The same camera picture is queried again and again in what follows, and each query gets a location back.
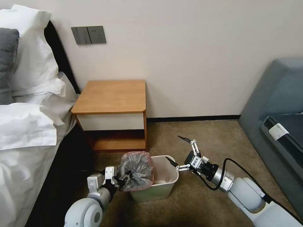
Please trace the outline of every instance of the black baseboard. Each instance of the black baseboard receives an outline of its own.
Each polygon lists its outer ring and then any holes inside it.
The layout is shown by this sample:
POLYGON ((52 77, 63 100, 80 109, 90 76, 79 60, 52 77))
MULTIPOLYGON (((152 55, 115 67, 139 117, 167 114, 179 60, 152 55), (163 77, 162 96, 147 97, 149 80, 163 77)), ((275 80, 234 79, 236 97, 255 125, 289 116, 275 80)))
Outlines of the black baseboard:
POLYGON ((241 115, 219 115, 198 117, 170 117, 170 118, 147 118, 147 122, 171 122, 171 121, 201 121, 201 120, 238 120, 241 115))

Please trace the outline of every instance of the gray pillow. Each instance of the gray pillow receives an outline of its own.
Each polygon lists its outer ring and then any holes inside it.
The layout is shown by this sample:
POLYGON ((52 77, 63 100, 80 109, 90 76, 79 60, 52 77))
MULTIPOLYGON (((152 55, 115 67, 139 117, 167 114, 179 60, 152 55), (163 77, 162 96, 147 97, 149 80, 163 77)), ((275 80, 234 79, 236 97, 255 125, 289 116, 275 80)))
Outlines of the gray pillow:
POLYGON ((13 103, 10 91, 10 76, 17 55, 19 31, 0 28, 0 105, 13 103))

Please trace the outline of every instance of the trash bin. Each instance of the trash bin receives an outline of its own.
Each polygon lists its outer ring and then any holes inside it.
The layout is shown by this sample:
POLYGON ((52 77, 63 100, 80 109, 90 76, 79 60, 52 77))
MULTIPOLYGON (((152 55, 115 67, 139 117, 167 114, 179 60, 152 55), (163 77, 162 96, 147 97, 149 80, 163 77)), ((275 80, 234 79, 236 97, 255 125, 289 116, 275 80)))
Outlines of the trash bin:
POLYGON ((179 172, 166 157, 175 161, 169 155, 152 156, 154 163, 154 184, 145 190, 131 191, 130 194, 136 202, 167 198, 179 178, 179 172))

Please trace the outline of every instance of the brown carpet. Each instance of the brown carpet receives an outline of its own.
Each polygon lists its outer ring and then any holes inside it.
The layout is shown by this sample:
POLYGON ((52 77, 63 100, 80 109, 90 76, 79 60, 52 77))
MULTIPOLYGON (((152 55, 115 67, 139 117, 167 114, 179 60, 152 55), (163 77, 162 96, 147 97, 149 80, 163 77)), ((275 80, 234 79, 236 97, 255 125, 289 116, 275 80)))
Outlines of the brown carpet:
MULTIPOLYGON (((150 123, 148 151, 152 156, 168 154, 183 163, 190 145, 177 135, 195 139, 202 155, 222 167, 230 157, 246 168, 285 207, 294 209, 281 192, 236 120, 150 123)), ((122 154, 96 154, 96 168, 118 165, 122 154)), ((227 170, 235 177, 245 174, 234 164, 227 170)), ((209 190, 190 172, 180 172, 167 199, 136 203, 129 193, 117 192, 104 214, 102 227, 114 226, 253 226, 226 194, 209 190)))

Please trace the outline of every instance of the nightstand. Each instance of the nightstand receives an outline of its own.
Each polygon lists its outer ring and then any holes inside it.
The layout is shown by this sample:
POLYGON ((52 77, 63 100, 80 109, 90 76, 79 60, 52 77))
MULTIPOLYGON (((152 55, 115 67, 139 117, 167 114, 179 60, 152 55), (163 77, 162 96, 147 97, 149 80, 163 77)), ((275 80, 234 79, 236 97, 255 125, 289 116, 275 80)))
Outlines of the nightstand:
POLYGON ((144 80, 89 81, 72 108, 93 150, 146 149, 144 80))

